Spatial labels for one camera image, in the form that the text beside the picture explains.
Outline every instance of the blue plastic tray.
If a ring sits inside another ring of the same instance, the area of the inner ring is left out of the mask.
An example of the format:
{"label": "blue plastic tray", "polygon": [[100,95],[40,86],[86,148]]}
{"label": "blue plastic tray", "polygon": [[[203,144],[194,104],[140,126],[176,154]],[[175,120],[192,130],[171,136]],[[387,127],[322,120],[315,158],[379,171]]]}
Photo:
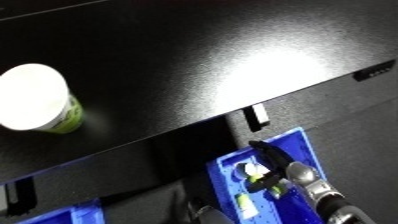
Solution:
{"label": "blue plastic tray", "polygon": [[49,212],[18,224],[104,224],[98,199]]}
{"label": "blue plastic tray", "polygon": [[[279,146],[295,160],[315,167],[321,177],[326,179],[302,128],[295,128],[265,141]],[[305,203],[296,189],[291,189],[279,200],[273,199],[267,191],[250,194],[250,199],[259,214],[250,219],[243,219],[235,195],[247,191],[244,181],[235,178],[233,170],[237,163],[258,162],[256,157],[257,151],[247,147],[208,164],[208,172],[223,212],[235,223],[241,224],[322,224],[321,219]]]}

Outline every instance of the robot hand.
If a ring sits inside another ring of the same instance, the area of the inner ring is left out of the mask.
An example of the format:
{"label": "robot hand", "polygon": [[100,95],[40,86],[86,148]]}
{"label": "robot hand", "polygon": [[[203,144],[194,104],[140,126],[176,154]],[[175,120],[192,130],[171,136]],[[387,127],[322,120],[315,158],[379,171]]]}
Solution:
{"label": "robot hand", "polygon": [[362,210],[351,205],[314,167],[294,161],[282,149],[262,141],[251,141],[276,172],[298,189],[313,211],[326,224],[376,224]]}

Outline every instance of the green label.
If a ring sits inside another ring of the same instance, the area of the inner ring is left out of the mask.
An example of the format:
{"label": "green label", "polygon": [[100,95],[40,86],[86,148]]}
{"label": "green label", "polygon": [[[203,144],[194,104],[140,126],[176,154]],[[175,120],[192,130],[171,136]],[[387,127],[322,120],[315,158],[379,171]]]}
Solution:
{"label": "green label", "polygon": [[71,108],[54,127],[45,130],[52,133],[66,134],[76,130],[83,122],[83,108],[74,96],[70,96]]}

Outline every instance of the small white object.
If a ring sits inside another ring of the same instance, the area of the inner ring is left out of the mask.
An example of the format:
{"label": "small white object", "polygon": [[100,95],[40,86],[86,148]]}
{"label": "small white object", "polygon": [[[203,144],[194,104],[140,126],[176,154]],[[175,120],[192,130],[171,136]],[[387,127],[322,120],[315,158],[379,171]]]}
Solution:
{"label": "small white object", "polygon": [[253,201],[250,200],[250,197],[247,194],[242,193],[236,195],[236,200],[243,219],[250,219],[258,215],[259,212],[256,206],[254,205]]}
{"label": "small white object", "polygon": [[253,163],[238,163],[235,166],[234,174],[239,179],[246,179],[257,173],[257,167]]}
{"label": "small white object", "polygon": [[0,123],[9,129],[48,128],[68,103],[64,78],[49,66],[20,65],[0,76]]}
{"label": "small white object", "polygon": [[259,163],[256,164],[256,174],[265,175],[269,172],[270,172],[270,170],[267,167],[265,167]]}

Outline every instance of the black tabletop surface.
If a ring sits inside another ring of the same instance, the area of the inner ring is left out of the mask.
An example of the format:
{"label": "black tabletop surface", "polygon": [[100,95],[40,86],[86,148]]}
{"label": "black tabletop surface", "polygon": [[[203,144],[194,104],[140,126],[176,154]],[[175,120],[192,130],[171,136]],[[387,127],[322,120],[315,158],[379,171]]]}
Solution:
{"label": "black tabletop surface", "polygon": [[394,0],[100,1],[0,19],[0,72],[59,70],[76,132],[0,129],[0,182],[114,149],[395,57]]}

